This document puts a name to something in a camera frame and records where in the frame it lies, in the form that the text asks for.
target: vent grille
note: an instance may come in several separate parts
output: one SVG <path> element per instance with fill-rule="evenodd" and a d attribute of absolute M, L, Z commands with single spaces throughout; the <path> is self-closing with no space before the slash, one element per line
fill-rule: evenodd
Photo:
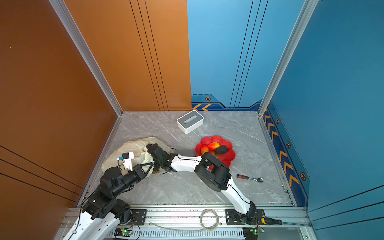
<path fill-rule="evenodd" d="M 107 237 L 112 237 L 114 231 L 110 231 Z M 139 236 L 139 229 L 135 229 L 131 237 L 116 237 L 116 239 L 136 239 Z M 182 232 L 173 230 L 161 230 L 153 228 L 141 228 L 140 239 L 200 239 L 200 238 L 231 238 L 244 239 L 242 228 L 217 229 L 212 232 L 183 230 Z"/>

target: orange wall panel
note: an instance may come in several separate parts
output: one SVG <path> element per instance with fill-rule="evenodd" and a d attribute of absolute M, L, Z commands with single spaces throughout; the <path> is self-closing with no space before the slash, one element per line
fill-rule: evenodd
<path fill-rule="evenodd" d="M 124 111 L 191 109 L 186 0 L 65 3 Z"/>
<path fill-rule="evenodd" d="M 164 1 L 147 0 L 146 6 L 168 108 L 190 110 L 187 1 L 167 0 L 165 4 Z"/>
<path fill-rule="evenodd" d="M 50 240 L 117 115 L 49 1 L 1 1 L 0 32 L 1 239 Z"/>

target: red flower-shaped plate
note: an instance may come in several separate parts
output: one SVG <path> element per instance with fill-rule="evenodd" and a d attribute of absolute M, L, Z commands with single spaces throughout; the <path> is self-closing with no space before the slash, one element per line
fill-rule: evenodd
<path fill-rule="evenodd" d="M 231 166 L 231 162 L 235 159 L 236 154 L 235 151 L 232 149 L 232 143 L 228 140 L 224 140 L 220 136 L 213 136 L 213 137 L 205 137 L 203 138 L 199 144 L 195 147 L 195 152 L 198 156 L 201 156 L 201 146 L 202 145 L 208 145 L 212 142 L 218 142 L 220 146 L 226 146 L 228 148 L 228 152 L 222 155 L 218 156 L 218 159 L 222 161 L 225 165 L 228 167 Z"/>

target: white arm segment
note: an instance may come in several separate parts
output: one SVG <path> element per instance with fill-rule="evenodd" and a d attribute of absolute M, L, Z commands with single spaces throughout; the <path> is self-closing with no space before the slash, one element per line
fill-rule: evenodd
<path fill-rule="evenodd" d="M 178 154 L 172 159 L 172 164 L 170 165 L 175 171 L 187 171 L 194 172 L 196 166 L 200 163 L 201 156 L 198 157 L 186 157 Z"/>
<path fill-rule="evenodd" d="M 198 157 L 186 157 L 177 155 L 172 159 L 171 167 L 179 171 L 194 172 L 196 166 L 200 163 L 201 156 Z M 250 200 L 243 195 L 240 189 L 237 188 L 233 179 L 230 178 L 227 184 L 226 190 L 221 190 L 221 192 L 228 198 L 228 200 L 233 204 L 235 210 L 241 214 L 246 214 L 250 208 Z"/>
<path fill-rule="evenodd" d="M 241 214 L 246 214 L 250 208 L 250 200 L 243 195 L 240 189 L 237 188 L 235 182 L 232 178 L 229 179 L 226 190 L 221 190 L 221 192 L 228 198 L 228 200 L 233 204 L 235 210 Z"/>
<path fill-rule="evenodd" d="M 63 240 L 102 240 L 108 233 L 119 225 L 120 220 L 109 212 L 105 218 L 91 219 L 91 215 L 87 212 L 80 214 L 79 226 L 75 230 L 79 218 L 72 226 L 71 230 L 65 235 Z"/>

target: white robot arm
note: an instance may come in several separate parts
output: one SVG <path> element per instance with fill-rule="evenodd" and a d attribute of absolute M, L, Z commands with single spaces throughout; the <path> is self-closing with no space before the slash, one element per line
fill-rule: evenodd
<path fill-rule="evenodd" d="M 254 203 L 237 188 L 229 173 L 229 168 L 215 156 L 207 152 L 198 157 L 168 154 L 157 144 L 148 144 L 147 149 L 154 158 L 154 170 L 163 168 L 167 172 L 188 171 L 196 173 L 209 188 L 222 192 L 228 198 L 240 214 L 241 221 L 249 225 L 254 221 L 256 210 Z"/>
<path fill-rule="evenodd" d="M 181 156 L 180 154 L 176 155 L 172 159 L 171 167 L 176 172 L 187 171 L 194 172 L 196 166 L 200 164 L 202 156 L 198 157 L 186 157 Z M 228 179 L 227 189 L 221 189 L 222 192 L 228 200 L 233 204 L 235 210 L 241 214 L 247 214 L 250 208 L 250 200 L 242 194 L 242 192 L 237 188 L 236 184 L 231 177 Z"/>
<path fill-rule="evenodd" d="M 168 154 L 157 144 L 147 145 L 148 153 L 154 163 L 138 164 L 122 175 L 119 167 L 107 169 L 100 178 L 100 184 L 90 195 L 79 218 L 64 240 L 102 240 L 118 224 L 130 223 L 132 211 L 130 205 L 116 197 L 133 188 L 149 173 L 163 168 L 165 171 L 187 171 L 196 173 L 212 190 L 222 192 L 234 205 L 240 220 L 251 225 L 255 220 L 255 205 L 246 198 L 233 182 L 229 168 L 210 153 L 203 156 L 186 157 Z M 142 167 L 150 165 L 144 172 Z"/>

